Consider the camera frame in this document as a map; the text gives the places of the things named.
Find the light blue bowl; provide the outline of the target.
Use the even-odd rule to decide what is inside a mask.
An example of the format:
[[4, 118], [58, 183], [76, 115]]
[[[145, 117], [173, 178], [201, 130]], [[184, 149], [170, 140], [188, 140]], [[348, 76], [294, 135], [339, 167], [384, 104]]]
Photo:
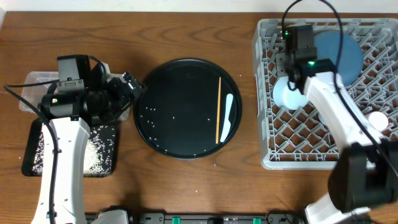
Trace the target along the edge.
[[289, 78], [279, 77], [273, 87], [272, 97], [279, 108], [297, 110], [308, 104], [308, 99], [299, 90], [288, 88]]

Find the dark blue plate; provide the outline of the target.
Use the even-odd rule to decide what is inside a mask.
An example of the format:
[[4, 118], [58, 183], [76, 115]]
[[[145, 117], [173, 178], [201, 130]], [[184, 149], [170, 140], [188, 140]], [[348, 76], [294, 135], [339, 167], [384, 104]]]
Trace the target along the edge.
[[[319, 59], [328, 58], [334, 64], [338, 55], [340, 33], [337, 30], [324, 31], [314, 37]], [[363, 66], [363, 53], [361, 47], [352, 37], [343, 35], [343, 48], [338, 65], [338, 74], [344, 86], [350, 86], [358, 79]]]

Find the cooked white rice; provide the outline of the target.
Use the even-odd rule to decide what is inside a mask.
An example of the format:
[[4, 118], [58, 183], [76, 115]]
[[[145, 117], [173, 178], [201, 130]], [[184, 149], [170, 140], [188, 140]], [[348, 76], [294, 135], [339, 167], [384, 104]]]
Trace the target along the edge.
[[[34, 147], [31, 171], [33, 176], [41, 176], [44, 164], [44, 135], [42, 125], [38, 128], [39, 135], [34, 137]], [[87, 141], [84, 155], [84, 177], [106, 177], [114, 170], [114, 155], [116, 151], [117, 127], [94, 126]]]

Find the light blue plastic knife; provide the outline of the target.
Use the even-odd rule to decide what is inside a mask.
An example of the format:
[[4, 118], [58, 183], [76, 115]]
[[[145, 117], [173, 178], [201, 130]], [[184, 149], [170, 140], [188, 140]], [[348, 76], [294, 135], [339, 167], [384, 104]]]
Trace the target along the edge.
[[221, 132], [221, 137], [220, 137], [220, 142], [224, 142], [226, 138], [228, 137], [230, 128], [231, 128], [231, 123], [229, 121], [229, 116], [233, 104], [233, 94], [228, 93], [226, 95], [226, 103], [225, 103], [225, 113], [224, 113], [224, 121], [223, 121], [223, 128]]

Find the round black serving tray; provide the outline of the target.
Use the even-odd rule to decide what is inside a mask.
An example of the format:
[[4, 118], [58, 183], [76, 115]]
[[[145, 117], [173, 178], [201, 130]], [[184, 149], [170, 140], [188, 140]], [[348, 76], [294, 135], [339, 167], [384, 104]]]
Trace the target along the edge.
[[[221, 77], [220, 135], [226, 95], [232, 93], [231, 128], [215, 143], [218, 79]], [[199, 159], [225, 147], [238, 130], [243, 112], [241, 94], [232, 76], [219, 65], [196, 58], [167, 62], [145, 79], [142, 98], [134, 105], [134, 122], [155, 151], [176, 159]]]

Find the wooden chopstick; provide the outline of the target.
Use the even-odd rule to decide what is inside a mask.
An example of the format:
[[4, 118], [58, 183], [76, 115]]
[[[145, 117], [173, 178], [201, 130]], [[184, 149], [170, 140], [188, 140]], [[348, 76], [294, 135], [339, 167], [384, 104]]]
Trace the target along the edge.
[[218, 97], [217, 97], [217, 114], [216, 114], [216, 139], [215, 143], [219, 144], [220, 135], [220, 104], [221, 104], [221, 77], [218, 79]]

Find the pink cup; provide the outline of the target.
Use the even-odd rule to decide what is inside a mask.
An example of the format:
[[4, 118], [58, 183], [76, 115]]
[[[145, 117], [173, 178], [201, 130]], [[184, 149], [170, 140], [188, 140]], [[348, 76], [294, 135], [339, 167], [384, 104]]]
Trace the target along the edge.
[[389, 124], [387, 116], [379, 111], [368, 113], [365, 115], [365, 118], [378, 131], [385, 130]]

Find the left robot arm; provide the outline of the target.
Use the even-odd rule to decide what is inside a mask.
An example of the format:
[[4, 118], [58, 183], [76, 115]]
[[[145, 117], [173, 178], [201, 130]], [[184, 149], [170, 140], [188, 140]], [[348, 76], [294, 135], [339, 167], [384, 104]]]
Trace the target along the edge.
[[43, 122], [44, 166], [33, 223], [86, 223], [83, 165], [92, 119], [116, 121], [145, 92], [130, 73], [109, 78], [109, 67], [90, 55], [59, 56], [56, 93], [47, 93]]

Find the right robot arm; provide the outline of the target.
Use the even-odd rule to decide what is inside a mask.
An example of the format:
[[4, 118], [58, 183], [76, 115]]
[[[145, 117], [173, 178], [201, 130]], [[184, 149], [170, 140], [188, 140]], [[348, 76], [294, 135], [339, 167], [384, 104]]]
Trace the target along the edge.
[[349, 96], [335, 64], [315, 50], [284, 52], [277, 59], [299, 90], [318, 110], [340, 157], [328, 179], [328, 192], [305, 208], [307, 223], [340, 223], [397, 201], [397, 142], [364, 117]]

